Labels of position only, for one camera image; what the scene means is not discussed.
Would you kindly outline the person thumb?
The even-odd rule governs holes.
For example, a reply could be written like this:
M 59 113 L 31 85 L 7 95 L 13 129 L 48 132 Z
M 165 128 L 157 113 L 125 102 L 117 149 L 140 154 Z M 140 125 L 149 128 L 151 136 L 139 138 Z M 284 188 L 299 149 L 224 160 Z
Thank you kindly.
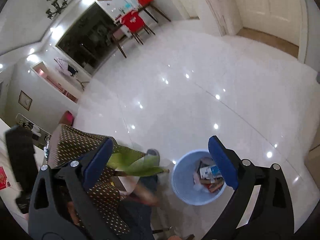
M 169 237 L 168 240 L 183 240 L 183 239 L 179 236 L 174 235 L 174 236 Z

